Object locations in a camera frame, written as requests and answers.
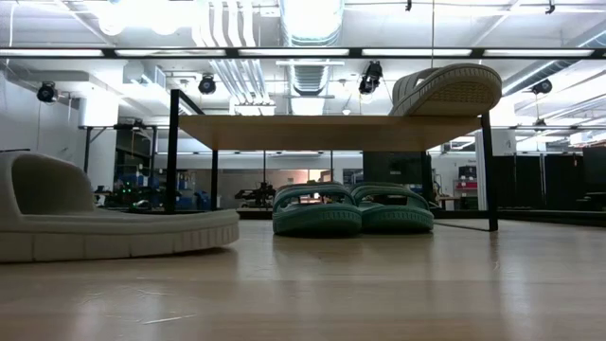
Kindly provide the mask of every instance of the green sandal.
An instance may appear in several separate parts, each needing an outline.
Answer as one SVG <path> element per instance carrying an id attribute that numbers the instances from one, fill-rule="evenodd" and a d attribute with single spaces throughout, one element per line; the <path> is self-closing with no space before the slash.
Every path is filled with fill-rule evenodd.
<path id="1" fill-rule="evenodd" d="M 427 201 L 402 185 L 361 183 L 351 196 L 362 211 L 364 233 L 420 233 L 434 228 Z"/>
<path id="2" fill-rule="evenodd" d="M 322 198 L 322 203 L 301 203 L 301 196 L 308 195 Z M 339 202 L 324 204 L 325 198 L 338 198 Z M 359 234 L 361 229 L 360 210 L 339 183 L 288 185 L 276 194 L 274 233 L 277 235 L 349 236 Z"/>

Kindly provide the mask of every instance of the ventilation duct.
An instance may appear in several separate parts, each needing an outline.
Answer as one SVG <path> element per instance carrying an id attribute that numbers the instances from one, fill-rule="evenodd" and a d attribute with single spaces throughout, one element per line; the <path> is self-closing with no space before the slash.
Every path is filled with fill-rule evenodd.
<path id="1" fill-rule="evenodd" d="M 580 48 L 606 47 L 606 22 L 593 27 L 583 35 L 577 37 L 571 41 L 568 46 Z M 505 80 L 503 83 L 503 96 L 513 95 L 518 91 L 527 89 L 578 62 L 579 61 L 552 61 L 533 63 Z"/>
<path id="2" fill-rule="evenodd" d="M 344 0 L 280 0 L 284 45 L 333 46 L 339 41 Z M 292 88 L 302 97 L 318 96 L 329 82 L 330 66 L 289 66 Z"/>

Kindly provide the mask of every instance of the security camera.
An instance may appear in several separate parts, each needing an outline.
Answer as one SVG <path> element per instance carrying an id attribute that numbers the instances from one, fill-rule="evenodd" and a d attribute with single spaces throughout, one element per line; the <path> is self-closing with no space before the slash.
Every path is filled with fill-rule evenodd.
<path id="1" fill-rule="evenodd" d="M 379 62 L 370 62 L 366 72 L 362 76 L 358 90 L 361 95 L 372 94 L 379 87 L 379 80 L 383 76 L 383 68 Z"/>
<path id="2" fill-rule="evenodd" d="M 59 99 L 59 91 L 55 89 L 53 81 L 43 81 L 36 97 L 40 102 L 54 103 Z"/>
<path id="3" fill-rule="evenodd" d="M 213 75 L 202 75 L 202 80 L 198 85 L 198 90 L 200 90 L 200 93 L 202 93 L 203 95 L 211 95 L 215 93 L 215 90 L 217 90 L 217 85 L 215 84 L 215 81 L 213 79 Z"/>
<path id="4" fill-rule="evenodd" d="M 551 81 L 544 80 L 544 81 L 541 81 L 541 82 L 535 84 L 533 87 L 531 87 L 530 91 L 532 91 L 532 93 L 535 95 L 539 95 L 539 94 L 549 94 L 551 92 L 551 89 L 553 89 L 553 85 L 551 84 Z"/>

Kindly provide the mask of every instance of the fluorescent light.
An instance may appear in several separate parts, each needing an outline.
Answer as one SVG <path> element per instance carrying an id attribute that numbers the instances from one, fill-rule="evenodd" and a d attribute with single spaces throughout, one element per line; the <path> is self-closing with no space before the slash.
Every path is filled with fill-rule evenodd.
<path id="1" fill-rule="evenodd" d="M 345 62 L 336 61 L 276 61 L 277 66 L 343 66 Z"/>
<path id="2" fill-rule="evenodd" d="M 120 57 L 189 57 L 189 56 L 225 56 L 224 49 L 119 49 Z"/>
<path id="3" fill-rule="evenodd" d="M 238 50 L 242 57 L 256 57 L 256 56 L 322 56 L 322 57 L 338 57 L 347 56 L 349 49 L 347 48 L 243 48 Z"/>
<path id="4" fill-rule="evenodd" d="M 469 56 L 468 48 L 434 48 L 434 56 L 461 57 Z M 431 57 L 431 48 L 365 48 L 362 55 L 366 57 Z"/>
<path id="5" fill-rule="evenodd" d="M 460 151 L 460 150 L 462 150 L 464 148 L 467 148 L 467 147 L 471 146 L 474 143 L 475 143 L 475 141 L 467 142 L 466 144 L 460 145 L 458 147 L 453 147 L 453 149 L 456 150 L 456 151 Z"/>
<path id="6" fill-rule="evenodd" d="M 2 57 L 103 57 L 100 49 L 14 48 L 0 49 Z"/>
<path id="7" fill-rule="evenodd" d="M 486 57 L 587 57 L 594 53 L 593 49 L 487 49 L 484 51 Z"/>

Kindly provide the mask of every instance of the wooden tabletop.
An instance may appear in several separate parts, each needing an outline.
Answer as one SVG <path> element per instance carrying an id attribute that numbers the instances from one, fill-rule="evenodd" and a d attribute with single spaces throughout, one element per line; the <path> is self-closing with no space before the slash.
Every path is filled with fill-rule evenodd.
<path id="1" fill-rule="evenodd" d="M 480 128 L 476 117 L 190 116 L 179 126 L 213 150 L 420 152 Z"/>

